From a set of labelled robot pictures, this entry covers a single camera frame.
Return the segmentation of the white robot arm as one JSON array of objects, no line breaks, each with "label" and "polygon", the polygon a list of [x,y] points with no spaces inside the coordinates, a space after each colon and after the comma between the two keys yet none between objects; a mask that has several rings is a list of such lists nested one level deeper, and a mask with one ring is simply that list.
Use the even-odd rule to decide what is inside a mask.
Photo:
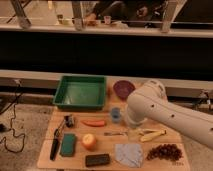
[{"label": "white robot arm", "polygon": [[213,149],[213,116],[169,102],[165,87],[158,80],[148,80],[127,98],[126,124],[137,128],[145,118],[160,122]]}]

